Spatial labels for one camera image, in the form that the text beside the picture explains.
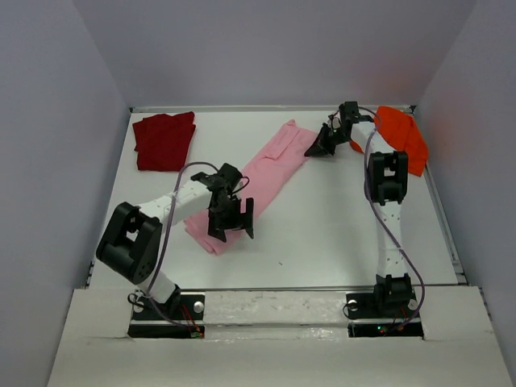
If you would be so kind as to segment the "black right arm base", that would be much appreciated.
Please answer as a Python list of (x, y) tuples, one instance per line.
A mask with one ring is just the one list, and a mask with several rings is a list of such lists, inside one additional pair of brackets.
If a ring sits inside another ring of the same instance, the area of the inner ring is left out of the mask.
[(423, 337), (419, 313), (410, 308), (415, 302), (410, 276), (377, 277), (373, 290), (350, 293), (343, 305), (351, 338)]

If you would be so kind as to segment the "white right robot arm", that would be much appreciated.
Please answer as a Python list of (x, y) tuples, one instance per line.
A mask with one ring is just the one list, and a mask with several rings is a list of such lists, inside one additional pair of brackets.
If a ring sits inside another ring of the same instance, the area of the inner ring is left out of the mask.
[(408, 189), (408, 155), (379, 132), (381, 120), (357, 102), (344, 102), (329, 116), (306, 157), (333, 156), (340, 144), (354, 142), (364, 153), (364, 194), (377, 218), (377, 277), (409, 273), (402, 248), (401, 209)]

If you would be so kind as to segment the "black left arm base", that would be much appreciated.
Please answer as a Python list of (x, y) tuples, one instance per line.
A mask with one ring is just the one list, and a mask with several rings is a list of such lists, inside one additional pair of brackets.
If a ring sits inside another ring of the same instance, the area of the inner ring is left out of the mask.
[(127, 295), (131, 317), (127, 334), (133, 339), (203, 339), (206, 295), (184, 292), (171, 302), (152, 301), (141, 290)]

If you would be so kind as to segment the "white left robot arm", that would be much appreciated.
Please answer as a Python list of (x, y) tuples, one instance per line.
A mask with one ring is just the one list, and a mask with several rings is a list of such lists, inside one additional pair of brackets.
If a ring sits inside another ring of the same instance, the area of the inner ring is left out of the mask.
[(159, 305), (173, 304), (179, 286), (161, 270), (173, 226), (200, 214), (207, 236), (226, 243), (232, 231), (253, 230), (253, 198), (239, 192), (249, 182), (236, 167), (225, 163), (214, 173), (196, 173), (178, 181), (171, 193), (150, 202), (118, 204), (110, 216), (95, 256), (112, 271), (143, 291)]

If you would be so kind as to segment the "pink t shirt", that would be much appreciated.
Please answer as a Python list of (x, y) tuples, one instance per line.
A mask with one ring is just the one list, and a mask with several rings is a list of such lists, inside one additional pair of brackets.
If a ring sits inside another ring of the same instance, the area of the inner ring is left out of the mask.
[[(250, 182), (240, 196), (253, 198), (253, 219), (257, 220), (267, 206), (281, 192), (283, 186), (305, 163), (305, 151), (316, 140), (317, 134), (299, 127), (290, 120), (245, 165), (243, 175)], [(207, 252), (223, 254), (245, 231), (227, 231), (224, 243), (208, 235), (208, 213), (202, 211), (185, 220), (185, 231)]]

